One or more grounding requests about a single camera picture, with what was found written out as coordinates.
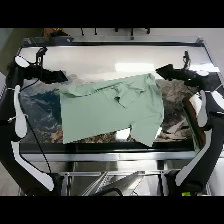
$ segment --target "tabletop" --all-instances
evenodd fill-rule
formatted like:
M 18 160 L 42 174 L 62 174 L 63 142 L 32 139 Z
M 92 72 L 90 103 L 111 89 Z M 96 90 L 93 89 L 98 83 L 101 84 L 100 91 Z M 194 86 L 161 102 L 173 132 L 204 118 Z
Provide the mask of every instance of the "tabletop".
M 187 87 L 182 81 L 167 81 L 159 76 L 155 69 L 173 64 L 174 68 L 183 68 L 184 52 L 188 51 L 191 65 L 212 64 L 204 47 L 200 46 L 159 46 L 143 44 L 81 44 L 75 46 L 47 46 L 43 67 L 49 70 L 62 70 L 68 81 L 46 85 L 37 82 L 21 93 L 21 103 L 29 116 L 30 123 L 41 143 L 62 143 L 63 131 L 61 120 L 60 97 L 58 88 L 71 83 L 89 83 L 124 78 L 151 73 L 160 86 L 164 102 L 164 121 L 156 142 L 180 141 L 191 139 L 191 131 L 186 128 L 182 100 L 194 95 L 197 90 Z M 39 46 L 23 47 L 19 55 L 30 62 L 35 61 Z M 24 86 L 34 80 L 25 81 Z M 171 127 L 179 122 L 181 127 L 175 134 L 167 134 Z M 130 136 L 118 139 L 117 133 L 107 133 L 76 141 L 78 143 L 134 142 Z M 30 131 L 22 143 L 35 143 Z

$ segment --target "table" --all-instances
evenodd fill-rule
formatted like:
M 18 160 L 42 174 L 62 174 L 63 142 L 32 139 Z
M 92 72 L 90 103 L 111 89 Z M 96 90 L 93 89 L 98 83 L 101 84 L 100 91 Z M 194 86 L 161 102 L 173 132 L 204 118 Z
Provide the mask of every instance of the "table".
M 165 109 L 162 128 L 167 130 L 184 117 L 181 101 L 192 95 L 194 89 L 185 87 L 181 81 L 166 81 L 152 72 L 150 66 L 144 71 L 119 70 L 119 63 L 144 63 L 159 68 L 173 64 L 183 67 L 184 51 L 188 51 L 192 64 L 212 63 L 206 43 L 197 37 L 58 37 L 28 38 L 18 54 L 34 62 L 36 52 L 46 46 L 43 66 L 49 70 L 62 70 L 68 77 L 68 83 L 88 83 L 140 75 L 150 72 L 160 85 Z M 63 84 L 45 85 L 38 82 L 21 94 L 21 102 L 29 116 L 31 125 L 37 133 L 49 161 L 117 161 L 140 159 L 186 159 L 192 158 L 193 142 L 189 132 L 180 136 L 181 141 L 159 137 L 151 148 L 134 142 L 118 142 L 115 133 L 100 135 L 62 144 L 60 102 L 57 88 Z M 35 139 L 29 132 L 21 142 L 21 153 L 32 161 L 42 161 Z

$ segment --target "cloth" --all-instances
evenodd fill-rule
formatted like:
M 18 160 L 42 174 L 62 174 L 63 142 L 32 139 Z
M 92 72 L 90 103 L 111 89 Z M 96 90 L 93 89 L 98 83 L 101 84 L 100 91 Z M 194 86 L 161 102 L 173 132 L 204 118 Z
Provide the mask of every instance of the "cloth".
M 131 136 L 151 146 L 163 121 L 160 89 L 151 74 L 60 89 L 63 142 L 131 127 Z

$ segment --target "light green t-shirt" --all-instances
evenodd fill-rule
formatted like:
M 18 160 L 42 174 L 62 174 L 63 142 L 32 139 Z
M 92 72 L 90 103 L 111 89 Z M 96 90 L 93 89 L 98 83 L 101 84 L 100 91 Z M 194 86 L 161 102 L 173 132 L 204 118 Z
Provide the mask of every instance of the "light green t-shirt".
M 151 74 L 60 89 L 63 142 L 131 128 L 151 146 L 163 121 L 162 94 Z

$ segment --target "shirt sleeve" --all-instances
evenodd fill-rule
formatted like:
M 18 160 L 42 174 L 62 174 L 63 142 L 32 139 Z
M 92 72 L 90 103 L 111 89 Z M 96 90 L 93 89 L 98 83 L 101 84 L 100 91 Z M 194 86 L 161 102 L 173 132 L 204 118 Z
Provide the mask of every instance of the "shirt sleeve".
M 131 137 L 151 147 L 162 120 L 162 116 L 156 115 L 136 121 L 131 125 Z

